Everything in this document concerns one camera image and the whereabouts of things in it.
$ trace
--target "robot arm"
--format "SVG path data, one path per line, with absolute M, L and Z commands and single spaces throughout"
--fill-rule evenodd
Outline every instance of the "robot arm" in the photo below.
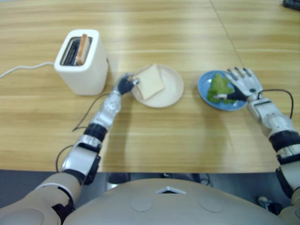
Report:
M 292 198 L 292 206 L 282 210 L 280 216 L 295 224 L 300 218 L 300 136 L 293 127 L 293 121 L 282 114 L 274 103 L 260 97 L 263 88 L 255 74 L 248 68 L 229 69 L 226 77 L 234 85 L 235 92 L 230 95 L 217 95 L 215 98 L 248 101 L 248 110 L 261 126 L 263 134 L 269 139 L 280 167 L 277 177 L 284 193 Z
M 121 97 L 138 83 L 125 74 L 101 105 L 67 155 L 60 173 L 41 183 L 22 200 L 0 210 L 3 225 L 61 225 L 73 212 L 83 184 L 90 184 L 98 168 L 102 141 L 121 109 Z

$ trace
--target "plate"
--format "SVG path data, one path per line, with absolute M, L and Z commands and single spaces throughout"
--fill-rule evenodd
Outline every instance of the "plate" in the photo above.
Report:
M 175 69 L 163 64 L 157 64 L 157 67 L 160 70 L 165 88 L 147 100 L 142 98 L 136 86 L 132 89 L 132 94 L 136 100 L 146 106 L 163 108 L 175 104 L 181 98 L 184 91 L 184 83 L 182 77 Z
M 225 104 L 224 102 L 219 103 L 213 103 L 207 100 L 208 90 L 210 89 L 211 81 L 214 78 L 216 73 L 220 73 L 222 77 L 225 77 L 225 74 L 230 74 L 226 71 L 222 70 L 213 70 L 205 73 L 199 78 L 198 81 L 198 91 L 200 93 L 200 96 L 203 98 L 203 100 L 211 105 L 214 108 L 220 109 L 220 110 L 226 110 L 226 111 L 235 111 L 238 109 L 243 108 L 247 103 L 244 101 L 236 101 L 234 104 L 229 103 Z M 228 83 L 228 87 L 233 88 L 233 85 L 231 83 Z

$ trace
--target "wooden table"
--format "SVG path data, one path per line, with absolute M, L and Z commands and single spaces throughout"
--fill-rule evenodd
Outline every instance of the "wooden table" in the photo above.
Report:
M 54 61 L 71 30 L 97 29 L 111 66 L 104 92 L 122 73 L 153 62 L 173 67 L 185 83 L 182 99 L 164 109 L 124 97 L 99 171 L 271 172 L 278 167 L 275 152 L 247 109 L 215 110 L 196 84 L 209 70 L 252 68 L 264 88 L 293 94 L 299 129 L 299 24 L 299 12 L 279 0 L 6 1 L 0 2 L 0 71 Z M 267 96 L 289 114 L 286 94 Z M 73 94 L 52 66 L 0 79 L 0 169 L 53 171 L 59 151 L 82 133 L 71 130 L 94 98 Z

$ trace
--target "green food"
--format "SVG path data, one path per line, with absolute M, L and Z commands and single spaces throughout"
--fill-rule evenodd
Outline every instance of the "green food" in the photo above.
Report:
M 235 103 L 234 100 L 228 99 L 216 99 L 215 95 L 218 94 L 231 94 L 234 93 L 234 89 L 228 87 L 229 80 L 227 78 L 223 78 L 220 73 L 216 73 L 214 79 L 211 81 L 210 89 L 208 90 L 207 100 L 213 103 L 219 103 L 223 101 L 225 104 Z

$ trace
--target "white power cord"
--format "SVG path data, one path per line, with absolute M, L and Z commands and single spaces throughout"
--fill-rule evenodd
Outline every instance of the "white power cord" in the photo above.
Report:
M 6 76 L 7 74 L 9 74 L 9 73 L 11 73 L 11 72 L 13 72 L 13 71 L 15 71 L 15 70 L 17 70 L 17 69 L 36 69 L 36 68 L 43 67 L 43 66 L 46 66 L 46 65 L 54 65 L 54 63 L 53 63 L 53 62 L 43 62 L 43 63 L 41 63 L 41 64 L 38 64 L 38 65 L 32 66 L 32 67 L 28 67 L 28 66 L 18 66 L 18 67 L 12 68 L 12 69 L 10 69 L 9 71 L 7 71 L 7 72 L 1 74 L 1 75 L 0 75 L 0 78 Z

